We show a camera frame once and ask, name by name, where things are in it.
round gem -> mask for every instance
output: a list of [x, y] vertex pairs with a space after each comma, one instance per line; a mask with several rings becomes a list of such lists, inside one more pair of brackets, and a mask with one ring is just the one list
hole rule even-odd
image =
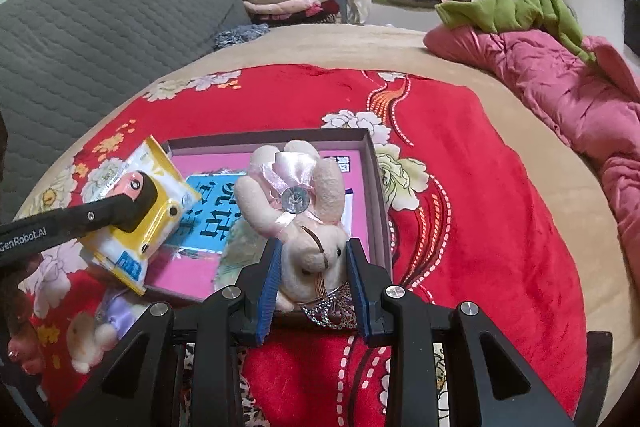
[[309, 193], [303, 187], [289, 187], [282, 193], [282, 209], [290, 214], [302, 214], [310, 201]]

yellow and white package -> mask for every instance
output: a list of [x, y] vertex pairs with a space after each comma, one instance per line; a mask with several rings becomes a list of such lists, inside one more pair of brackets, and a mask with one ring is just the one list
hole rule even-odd
[[79, 240], [85, 247], [82, 256], [85, 259], [92, 256], [87, 261], [97, 262], [142, 295], [150, 258], [177, 228], [182, 215], [200, 199], [200, 194], [185, 182], [158, 142], [150, 136], [122, 163], [92, 201], [127, 193], [129, 182], [121, 182], [125, 178], [131, 178], [130, 187], [139, 188], [137, 172], [144, 172], [153, 181], [158, 195], [135, 230], [123, 232], [109, 226]]

metal screw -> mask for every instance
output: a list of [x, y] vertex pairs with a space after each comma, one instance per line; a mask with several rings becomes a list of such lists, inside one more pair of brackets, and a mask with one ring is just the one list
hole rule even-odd
[[156, 302], [156, 304], [151, 306], [150, 311], [154, 317], [162, 317], [167, 311], [169, 311], [169, 306], [164, 302]]
[[225, 299], [236, 299], [240, 296], [242, 290], [238, 286], [227, 286], [222, 290], [222, 296]]
[[465, 301], [460, 304], [460, 311], [463, 312], [463, 314], [472, 317], [473, 315], [478, 315], [480, 308], [478, 308], [478, 305], [475, 302]]
[[387, 286], [385, 293], [392, 299], [399, 299], [401, 297], [404, 297], [404, 288], [397, 285]]

pink quilt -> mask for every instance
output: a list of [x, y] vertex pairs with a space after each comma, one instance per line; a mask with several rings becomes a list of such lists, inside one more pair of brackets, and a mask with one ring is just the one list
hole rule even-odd
[[585, 37], [588, 66], [537, 29], [484, 34], [438, 26], [424, 37], [435, 55], [493, 73], [600, 177], [640, 286], [640, 79], [604, 38]]

blue patterned cloth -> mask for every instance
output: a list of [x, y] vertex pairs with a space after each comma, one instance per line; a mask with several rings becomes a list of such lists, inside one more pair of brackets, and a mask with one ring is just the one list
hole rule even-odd
[[218, 33], [213, 38], [213, 50], [218, 51], [234, 44], [254, 41], [268, 32], [269, 27], [266, 24], [236, 26], [232, 30]]

